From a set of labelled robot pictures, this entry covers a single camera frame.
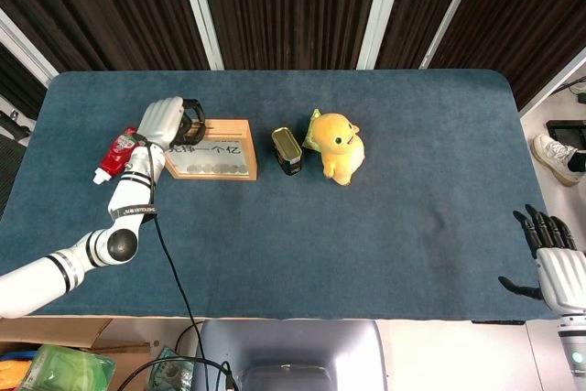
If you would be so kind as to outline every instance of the blue tabletop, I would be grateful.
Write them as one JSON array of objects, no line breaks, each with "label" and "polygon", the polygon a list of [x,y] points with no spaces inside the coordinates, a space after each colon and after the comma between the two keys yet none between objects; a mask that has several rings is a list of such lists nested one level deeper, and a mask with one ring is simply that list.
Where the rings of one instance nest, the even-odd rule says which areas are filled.
[{"label": "blue tabletop", "polygon": [[[115,183],[92,183],[113,139],[148,104],[197,98],[210,118],[248,119],[258,181],[157,185],[159,220],[193,312],[205,317],[525,320],[546,307],[512,216],[543,208],[505,78],[493,71],[70,72],[49,87],[0,222],[0,273],[107,228]],[[311,112],[359,125],[352,185],[304,150],[286,176],[270,134],[301,141]],[[127,265],[88,273],[39,314],[185,316],[154,224]]]}]

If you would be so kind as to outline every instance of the metal frame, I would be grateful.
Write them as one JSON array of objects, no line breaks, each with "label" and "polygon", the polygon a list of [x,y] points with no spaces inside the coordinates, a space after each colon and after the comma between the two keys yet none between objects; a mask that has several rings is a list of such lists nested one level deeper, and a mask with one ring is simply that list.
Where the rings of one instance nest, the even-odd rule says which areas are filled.
[{"label": "metal frame", "polygon": [[436,50],[438,49],[444,34],[450,26],[451,20],[454,18],[454,15],[460,6],[460,2],[461,0],[451,0],[450,6],[448,6],[448,9],[446,10],[446,14],[441,19],[441,23],[439,24],[438,30],[436,31],[436,35],[431,40],[429,48],[425,53],[421,64],[419,65],[420,69],[426,69],[431,63],[431,59],[433,59],[433,56],[436,54]]},{"label": "metal frame", "polygon": [[208,0],[190,0],[191,10],[200,31],[201,42],[212,71],[223,71],[222,53],[213,25]]},{"label": "metal frame", "polygon": [[59,75],[53,65],[2,9],[0,9],[0,43],[45,87],[49,87],[51,80]]},{"label": "metal frame", "polygon": [[358,56],[357,70],[374,69],[395,0],[373,0]]},{"label": "metal frame", "polygon": [[520,110],[519,115],[521,120],[534,111],[541,103],[548,98],[553,91],[567,80],[572,73],[577,71],[583,64],[586,64],[586,48],[581,50],[576,57],[574,57],[555,77],[551,79],[541,89],[535,97],[531,99],[525,106]]}]

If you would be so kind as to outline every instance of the white tube cap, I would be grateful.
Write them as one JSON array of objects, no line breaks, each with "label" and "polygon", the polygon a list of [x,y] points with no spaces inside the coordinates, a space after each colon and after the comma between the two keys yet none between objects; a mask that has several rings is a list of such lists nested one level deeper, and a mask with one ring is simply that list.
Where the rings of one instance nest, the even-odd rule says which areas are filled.
[{"label": "white tube cap", "polygon": [[103,169],[97,168],[95,170],[95,176],[93,177],[93,183],[100,185],[101,183],[107,182],[112,176],[106,173]]}]

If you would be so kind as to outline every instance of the stuffed animal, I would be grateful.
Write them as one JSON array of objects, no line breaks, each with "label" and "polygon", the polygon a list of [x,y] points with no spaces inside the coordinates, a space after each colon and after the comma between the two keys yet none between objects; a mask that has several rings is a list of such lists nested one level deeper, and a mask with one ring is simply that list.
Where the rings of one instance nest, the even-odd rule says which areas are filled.
[{"label": "stuffed animal", "polygon": [[342,114],[313,111],[303,146],[321,152],[323,174],[340,185],[350,185],[354,171],[364,160],[360,129]]}]

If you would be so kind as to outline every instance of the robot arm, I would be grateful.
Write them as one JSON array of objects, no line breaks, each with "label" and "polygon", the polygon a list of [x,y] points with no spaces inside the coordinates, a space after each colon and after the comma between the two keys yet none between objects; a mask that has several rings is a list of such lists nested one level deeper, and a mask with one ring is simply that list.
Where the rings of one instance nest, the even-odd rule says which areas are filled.
[{"label": "robot arm", "polygon": [[133,151],[108,205],[114,224],[84,235],[73,247],[0,277],[0,318],[28,315],[78,287],[86,272],[121,265],[135,256],[138,229],[145,215],[155,213],[150,191],[165,167],[165,150],[177,138],[185,142],[190,122],[180,97],[148,106],[137,130],[146,142]]},{"label": "robot arm", "polygon": [[499,277],[509,291],[543,300],[561,317],[558,335],[570,366],[574,383],[586,390],[586,256],[576,249],[568,226],[556,217],[547,217],[526,205],[531,222],[514,212],[521,223],[531,255],[537,266],[539,288],[519,287]]}]

